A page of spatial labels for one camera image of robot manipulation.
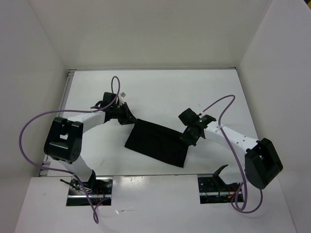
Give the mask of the black skirt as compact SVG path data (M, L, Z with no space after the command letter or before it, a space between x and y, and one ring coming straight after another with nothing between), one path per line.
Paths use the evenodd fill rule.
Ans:
M125 142L125 147L176 167L184 167L189 146L182 133L138 119Z

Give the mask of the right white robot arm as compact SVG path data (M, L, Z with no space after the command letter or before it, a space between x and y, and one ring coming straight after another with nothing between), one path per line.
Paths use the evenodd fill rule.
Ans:
M196 146L199 138L213 141L228 150L234 149L246 179L256 188L266 186L283 170L283 164L272 143L267 138L258 140L236 132L209 116L183 121L186 125L181 139Z

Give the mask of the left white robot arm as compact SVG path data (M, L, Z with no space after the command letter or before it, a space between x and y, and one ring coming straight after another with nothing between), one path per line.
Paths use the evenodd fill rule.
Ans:
M113 104L103 111L92 109L69 118L56 117L48 133L44 153L59 161L76 183L80 180L79 187L86 194L93 193L101 185L96 180L95 171L86 165L81 156L83 134L112 119L117 119L120 125L137 122L127 103Z

